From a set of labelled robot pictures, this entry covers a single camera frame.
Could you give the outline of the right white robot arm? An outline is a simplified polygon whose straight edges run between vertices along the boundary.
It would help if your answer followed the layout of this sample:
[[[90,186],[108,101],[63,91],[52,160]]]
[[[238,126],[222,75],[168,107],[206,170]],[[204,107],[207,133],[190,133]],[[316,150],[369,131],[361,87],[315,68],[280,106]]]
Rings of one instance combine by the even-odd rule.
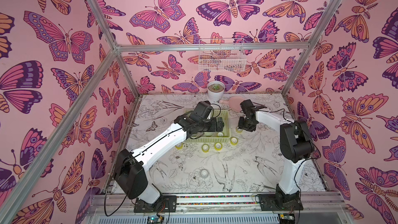
[[[254,132],[257,124],[262,123],[279,133],[279,147],[285,163],[276,192],[282,196],[300,193],[299,177],[315,150],[306,122],[289,119],[276,111],[266,111],[265,106],[255,106],[251,100],[242,101],[240,107],[244,116],[239,119],[239,129]]]

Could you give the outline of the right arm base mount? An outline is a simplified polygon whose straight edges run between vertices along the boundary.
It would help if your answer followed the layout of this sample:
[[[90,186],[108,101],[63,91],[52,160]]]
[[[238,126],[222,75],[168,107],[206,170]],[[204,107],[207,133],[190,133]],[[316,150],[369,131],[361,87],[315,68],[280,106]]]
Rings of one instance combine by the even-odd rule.
[[[258,194],[256,200],[260,204],[261,211],[302,211],[300,192],[295,194]]]

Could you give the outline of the pale green storage basket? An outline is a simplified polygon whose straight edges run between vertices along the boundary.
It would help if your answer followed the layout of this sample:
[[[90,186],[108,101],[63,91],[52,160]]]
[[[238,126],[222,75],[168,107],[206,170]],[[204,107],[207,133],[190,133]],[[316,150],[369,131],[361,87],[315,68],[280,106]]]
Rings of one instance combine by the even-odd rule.
[[[222,132],[224,136],[218,137],[218,132]],[[207,120],[200,126],[198,133],[187,138],[186,142],[225,143],[230,137],[228,111],[215,109],[210,112]]]

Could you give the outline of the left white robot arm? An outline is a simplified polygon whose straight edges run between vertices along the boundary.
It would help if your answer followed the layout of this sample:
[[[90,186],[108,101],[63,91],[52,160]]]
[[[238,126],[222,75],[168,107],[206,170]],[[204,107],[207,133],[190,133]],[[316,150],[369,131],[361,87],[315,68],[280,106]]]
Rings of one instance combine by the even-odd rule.
[[[150,168],[171,148],[198,133],[221,132],[224,122],[221,117],[213,117],[214,108],[209,101],[200,101],[195,109],[178,116],[159,136],[147,144],[129,151],[120,151],[112,178],[130,199],[140,199],[147,204],[159,203],[161,192],[148,182]]]

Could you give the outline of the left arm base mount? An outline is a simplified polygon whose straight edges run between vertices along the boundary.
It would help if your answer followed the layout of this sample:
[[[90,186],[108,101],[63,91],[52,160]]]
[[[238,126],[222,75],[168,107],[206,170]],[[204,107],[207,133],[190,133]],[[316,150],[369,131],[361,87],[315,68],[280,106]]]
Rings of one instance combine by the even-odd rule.
[[[177,196],[161,195],[154,203],[149,204],[137,198],[134,206],[135,213],[174,213],[177,207]]]

